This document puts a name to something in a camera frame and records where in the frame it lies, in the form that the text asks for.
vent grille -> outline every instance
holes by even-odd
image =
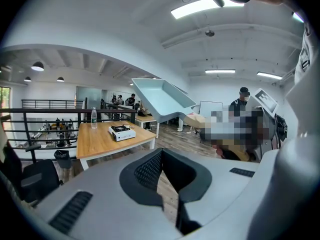
[[[85,191],[77,192],[49,224],[61,233],[68,234],[92,196]]]
[[[240,168],[232,168],[229,172],[234,173],[234,174],[247,176],[247,177],[250,177],[250,178],[252,178],[255,175],[254,171],[244,170],[244,169],[240,169]]]

light blue tray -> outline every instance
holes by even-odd
[[[175,117],[182,120],[197,104],[163,79],[132,78],[133,89],[158,123]]]

bottle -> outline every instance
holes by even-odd
[[[97,111],[96,108],[94,107],[92,112],[91,112],[91,128],[92,129],[97,129],[98,124],[97,124]]]

black vent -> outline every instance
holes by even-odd
[[[252,178],[255,174],[254,171],[251,170],[244,170],[244,169],[239,169],[239,168],[232,168],[229,172],[234,173],[234,174],[239,174],[243,176],[247,176]]]
[[[157,191],[158,180],[162,172],[161,152],[147,162],[140,165],[135,171],[136,180],[144,187]]]
[[[80,217],[92,196],[92,194],[85,191],[77,192],[49,224],[61,233],[67,234]]]

black mesh panel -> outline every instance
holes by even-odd
[[[162,172],[161,153],[140,165],[135,171],[136,180],[144,187],[157,191],[158,180]]]

